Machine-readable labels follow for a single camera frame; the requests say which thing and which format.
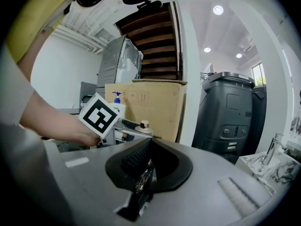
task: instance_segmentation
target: window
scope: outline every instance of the window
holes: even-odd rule
[[[253,78],[255,80],[255,85],[256,86],[265,85],[266,81],[265,81],[265,75],[264,75],[262,63],[252,68],[252,71],[253,71]]]

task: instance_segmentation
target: wooden staircase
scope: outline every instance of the wooden staircase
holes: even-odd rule
[[[177,51],[170,5],[155,11],[138,11],[118,21],[122,34],[144,54],[141,78],[179,80]]]

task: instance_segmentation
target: small bottle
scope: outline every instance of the small bottle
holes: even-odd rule
[[[142,121],[140,126],[135,127],[135,130],[152,136],[154,135],[153,129],[149,128],[149,121]]]
[[[125,118],[127,106],[120,103],[119,95],[121,95],[121,93],[120,92],[113,92],[113,93],[115,93],[117,96],[114,100],[114,103],[110,103],[110,105],[113,106],[114,109],[116,109],[119,112],[121,118]]]

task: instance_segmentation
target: yellow shirt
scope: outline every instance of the yellow shirt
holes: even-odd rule
[[[28,0],[13,22],[6,43],[17,63],[28,50],[40,29],[66,0]]]

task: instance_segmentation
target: black and white marker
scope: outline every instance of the black and white marker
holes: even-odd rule
[[[119,112],[98,93],[93,95],[79,114],[79,120],[101,138],[105,138],[118,119]]]

